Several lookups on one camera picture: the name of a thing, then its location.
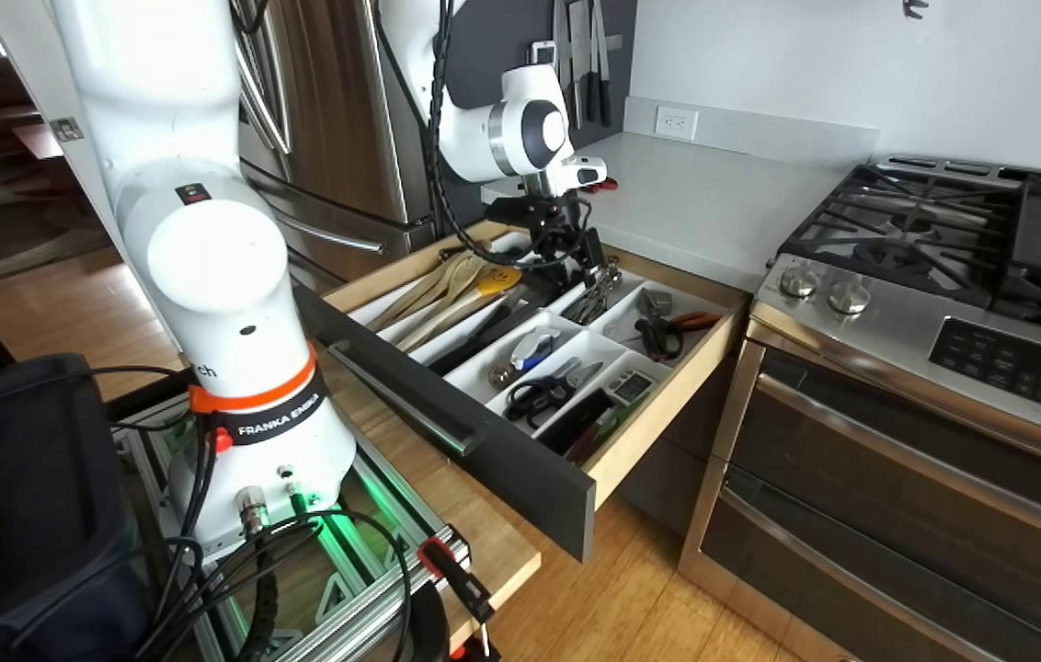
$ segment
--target oven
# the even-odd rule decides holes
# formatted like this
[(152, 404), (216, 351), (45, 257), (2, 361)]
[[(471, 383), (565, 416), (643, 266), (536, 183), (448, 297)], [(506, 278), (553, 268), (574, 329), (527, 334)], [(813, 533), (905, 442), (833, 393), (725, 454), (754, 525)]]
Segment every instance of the oven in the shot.
[(1041, 660), (1041, 329), (780, 254), (681, 574), (803, 660)]

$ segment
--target kitchen drawer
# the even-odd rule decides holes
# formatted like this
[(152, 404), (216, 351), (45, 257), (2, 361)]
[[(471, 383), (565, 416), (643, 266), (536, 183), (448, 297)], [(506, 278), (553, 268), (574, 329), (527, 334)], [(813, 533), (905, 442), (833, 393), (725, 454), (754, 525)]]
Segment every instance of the kitchen drawer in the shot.
[[(477, 225), (473, 235), (516, 240), (516, 232), (504, 225)], [(696, 398), (696, 389), (732, 358), (732, 343), (738, 343), (737, 334), (744, 329), (744, 296), (711, 281), (684, 278), (677, 268), (662, 268), (636, 254), (608, 249), (622, 268), (622, 289), (602, 316), (590, 324), (565, 320), (564, 309), (581, 296), (581, 289), (565, 292), (524, 329), (466, 358), (448, 374), (438, 374), (423, 367), (423, 361), (448, 351), (489, 309), (466, 316), (465, 324), (408, 355), (391, 345), (395, 329), (368, 330), (365, 324), (384, 304), (391, 304), (391, 297), (406, 296), (423, 271), (432, 271), (448, 246), (456, 246), (456, 240), (434, 244), (365, 281), (354, 281), (342, 292), (329, 296), (324, 304), (315, 304), (315, 297), (305, 302), (305, 324), (330, 351), (330, 358), (342, 358), (342, 365), (351, 365), (370, 389), (395, 389), (386, 404), (395, 404), (408, 419), (421, 419), (428, 437), (434, 437), (441, 454), (448, 454), (459, 469), (466, 469), (565, 553), (585, 559), (593, 540), (593, 512), (622, 486), (622, 479), (660, 442), (660, 436)], [(650, 361), (631, 329), (640, 292), (671, 292), (674, 316), (698, 309), (715, 314), (716, 324), (689, 334), (677, 361)], [(574, 401), (617, 383), (629, 373), (650, 379), (646, 398), (602, 445), (596, 445), (581, 460), (565, 460), (564, 454), (536, 442), (536, 436), (553, 432), (574, 401), (532, 427), (510, 423), (504, 419), (504, 409), (516, 385), (498, 389), (489, 379), (532, 329), (549, 329), (564, 343), (524, 379), (549, 374), (565, 361), (598, 365), (596, 374), (574, 393)]]

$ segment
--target orange ring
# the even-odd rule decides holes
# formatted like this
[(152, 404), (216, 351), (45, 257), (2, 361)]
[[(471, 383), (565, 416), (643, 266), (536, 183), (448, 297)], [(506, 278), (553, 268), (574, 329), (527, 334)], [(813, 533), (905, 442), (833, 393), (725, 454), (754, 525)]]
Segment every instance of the orange ring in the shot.
[(276, 404), (276, 401), (288, 401), (292, 393), (298, 393), (314, 379), (314, 373), (315, 373), (315, 351), (308, 351), (303, 373), (293, 373), (288, 383), (260, 389), (260, 393), (250, 393), (250, 398), (215, 398), (202, 385), (186, 385), (186, 409), (200, 414), (200, 416), (264, 409), (264, 404)]

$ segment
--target stove knob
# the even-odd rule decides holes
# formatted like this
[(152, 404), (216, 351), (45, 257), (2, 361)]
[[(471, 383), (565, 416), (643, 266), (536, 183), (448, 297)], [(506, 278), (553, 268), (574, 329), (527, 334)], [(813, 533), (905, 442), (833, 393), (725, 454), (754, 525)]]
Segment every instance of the stove knob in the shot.
[(780, 296), (786, 297), (813, 297), (818, 281), (807, 268), (780, 271)]
[(839, 281), (828, 292), (828, 304), (841, 316), (862, 316), (873, 304), (873, 289), (863, 281)]

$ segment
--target white wall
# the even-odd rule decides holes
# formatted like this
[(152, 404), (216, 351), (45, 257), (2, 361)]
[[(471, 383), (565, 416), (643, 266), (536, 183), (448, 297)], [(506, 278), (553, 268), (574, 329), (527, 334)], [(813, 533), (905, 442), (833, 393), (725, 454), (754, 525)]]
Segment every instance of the white wall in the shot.
[(640, 0), (631, 101), (878, 128), (1041, 167), (1041, 0)]

